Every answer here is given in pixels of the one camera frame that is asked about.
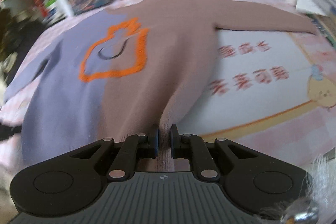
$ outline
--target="metal screw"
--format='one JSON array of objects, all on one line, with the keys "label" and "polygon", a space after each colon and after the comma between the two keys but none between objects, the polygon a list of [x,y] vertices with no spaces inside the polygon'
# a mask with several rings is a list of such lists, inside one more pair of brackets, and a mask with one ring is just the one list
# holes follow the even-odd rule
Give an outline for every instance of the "metal screw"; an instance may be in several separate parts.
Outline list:
[{"label": "metal screw", "polygon": [[207,170],[203,170],[201,172],[201,175],[205,178],[214,178],[218,175],[218,173],[215,170],[207,169]]},{"label": "metal screw", "polygon": [[120,179],[125,176],[125,172],[122,170],[112,170],[111,172],[109,172],[109,176],[114,179]]}]

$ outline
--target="pink checkered tablecloth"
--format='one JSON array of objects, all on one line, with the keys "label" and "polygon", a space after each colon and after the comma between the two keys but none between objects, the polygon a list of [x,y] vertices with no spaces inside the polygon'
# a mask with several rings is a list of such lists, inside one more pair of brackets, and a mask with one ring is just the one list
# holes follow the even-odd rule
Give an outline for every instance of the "pink checkered tablecloth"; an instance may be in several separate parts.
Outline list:
[{"label": "pink checkered tablecloth", "polygon": [[[113,8],[132,5],[142,0],[115,1],[110,6]],[[284,0],[237,0],[253,1],[268,4],[282,10],[294,12],[294,8],[287,5]],[[101,9],[96,9],[74,18],[67,18],[55,26],[45,31],[35,42],[16,75],[20,74],[27,64],[32,61],[41,51],[43,51],[58,35],[72,28],[81,20],[97,13]],[[310,55],[310,58],[317,64],[321,64],[324,72],[330,79],[336,80],[336,51],[321,36],[316,37],[309,34],[295,34],[301,47]],[[3,124],[9,126],[21,125],[26,109],[33,96],[33,93],[40,81],[36,78],[27,87],[21,90],[15,97],[11,98],[0,110],[0,119]],[[315,115],[321,116],[321,110],[316,109]],[[336,128],[336,110],[328,114],[328,124],[321,123],[320,127],[306,127],[303,133],[285,134],[279,140],[276,134],[269,132],[258,132],[247,135],[238,141],[252,149],[261,151],[276,158],[286,160],[293,164],[303,165],[311,161],[316,155],[326,153],[336,146],[336,133],[331,128]],[[21,141],[20,135],[14,135],[7,141],[0,142],[0,165],[3,165],[11,172],[15,173],[22,168],[21,161]]]}]

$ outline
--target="orange outline design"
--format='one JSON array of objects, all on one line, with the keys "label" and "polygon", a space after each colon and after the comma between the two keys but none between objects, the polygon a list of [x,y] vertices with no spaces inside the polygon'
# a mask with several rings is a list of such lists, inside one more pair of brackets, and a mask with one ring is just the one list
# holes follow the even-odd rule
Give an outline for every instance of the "orange outline design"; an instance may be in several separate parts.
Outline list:
[{"label": "orange outline design", "polygon": [[[118,25],[113,25],[109,27],[107,36],[101,40],[98,40],[97,42],[95,42],[89,47],[80,65],[80,69],[79,69],[79,79],[80,80],[82,80],[83,82],[90,82],[95,79],[122,77],[122,76],[130,75],[132,73],[139,72],[145,67],[146,60],[147,60],[146,41],[147,41],[147,34],[148,34],[149,29],[148,28],[140,29],[141,24],[137,23],[137,20],[138,20],[137,18],[132,18]],[[86,61],[88,60],[93,49],[97,47],[98,45],[112,39],[114,37],[114,33],[120,29],[127,29],[126,36],[138,34],[137,40],[136,40],[136,46],[135,46],[136,60],[135,60],[134,66],[131,68],[123,69],[123,70],[108,70],[104,72],[96,72],[91,75],[85,74]]]}]

